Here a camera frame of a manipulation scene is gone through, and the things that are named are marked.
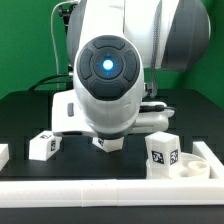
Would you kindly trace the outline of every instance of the green wall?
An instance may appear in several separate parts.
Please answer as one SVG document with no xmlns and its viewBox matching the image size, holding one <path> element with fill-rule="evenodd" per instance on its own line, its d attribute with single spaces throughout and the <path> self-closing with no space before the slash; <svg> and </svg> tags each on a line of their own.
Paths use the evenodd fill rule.
<svg viewBox="0 0 224 224">
<path fill-rule="evenodd" d="M 56 74 L 50 34 L 50 16 L 60 0 L 1 0 L 0 98 L 26 90 Z M 206 55 L 188 72 L 157 71 L 159 88 L 192 88 L 224 108 L 224 0 L 203 0 L 211 19 L 211 42 Z M 61 72 L 67 71 L 65 32 L 55 19 L 60 43 Z"/>
</svg>

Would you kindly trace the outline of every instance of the blue light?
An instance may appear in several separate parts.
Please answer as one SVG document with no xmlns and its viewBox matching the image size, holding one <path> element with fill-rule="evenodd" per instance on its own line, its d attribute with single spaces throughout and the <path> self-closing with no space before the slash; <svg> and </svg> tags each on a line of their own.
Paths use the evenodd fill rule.
<svg viewBox="0 0 224 224">
<path fill-rule="evenodd" d="M 114 63 L 110 59 L 106 59 L 103 62 L 103 68 L 107 71 L 110 71 L 114 67 Z"/>
</svg>

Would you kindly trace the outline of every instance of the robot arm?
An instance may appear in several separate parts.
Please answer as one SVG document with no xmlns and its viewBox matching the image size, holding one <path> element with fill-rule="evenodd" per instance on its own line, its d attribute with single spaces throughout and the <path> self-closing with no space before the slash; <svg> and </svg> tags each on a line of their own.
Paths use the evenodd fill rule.
<svg viewBox="0 0 224 224">
<path fill-rule="evenodd" d="M 200 0 L 141 0 L 137 6 L 133 0 L 82 0 L 67 33 L 74 91 L 55 96 L 55 135 L 116 139 L 166 130 L 172 112 L 139 113 L 144 68 L 190 68 L 207 49 L 209 27 Z"/>
</svg>

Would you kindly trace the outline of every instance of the white cube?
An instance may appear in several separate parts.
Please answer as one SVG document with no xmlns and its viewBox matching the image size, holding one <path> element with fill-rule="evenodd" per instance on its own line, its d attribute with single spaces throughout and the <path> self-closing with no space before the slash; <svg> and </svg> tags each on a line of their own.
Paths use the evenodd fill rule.
<svg viewBox="0 0 224 224">
<path fill-rule="evenodd" d="M 181 169 L 179 136 L 156 132 L 145 138 L 150 163 L 150 175 L 172 178 Z"/>
<path fill-rule="evenodd" d="M 9 160 L 8 144 L 0 144 L 0 171 Z"/>
<path fill-rule="evenodd" d="M 53 135 L 52 131 L 43 131 L 30 140 L 29 159 L 48 160 L 60 148 L 61 137 Z"/>
<path fill-rule="evenodd" d="M 115 140 L 103 140 L 100 138 L 93 138 L 92 143 L 98 148 L 103 149 L 105 152 L 113 152 L 122 149 L 123 141 L 123 137 Z"/>
</svg>

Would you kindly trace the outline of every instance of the black table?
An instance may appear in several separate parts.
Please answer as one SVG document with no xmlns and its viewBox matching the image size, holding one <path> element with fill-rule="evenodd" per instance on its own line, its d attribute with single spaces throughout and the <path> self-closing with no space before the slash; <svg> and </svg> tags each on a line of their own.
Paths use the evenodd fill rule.
<svg viewBox="0 0 224 224">
<path fill-rule="evenodd" d="M 10 161 L 0 172 L 0 181 L 145 178 L 145 135 L 126 136 L 124 148 L 109 154 L 93 146 L 89 137 L 67 137 L 47 162 L 29 161 L 29 141 L 51 129 L 53 94 L 14 92 L 0 101 L 0 143 L 8 143 L 10 150 Z M 177 108 L 167 132 L 180 136 L 182 151 L 191 152 L 193 141 L 204 141 L 224 160 L 223 110 L 193 90 L 160 90 L 153 100 Z M 126 224 L 173 223 L 174 220 L 188 224 L 223 223 L 224 206 L 0 209 L 0 223 Z"/>
</svg>

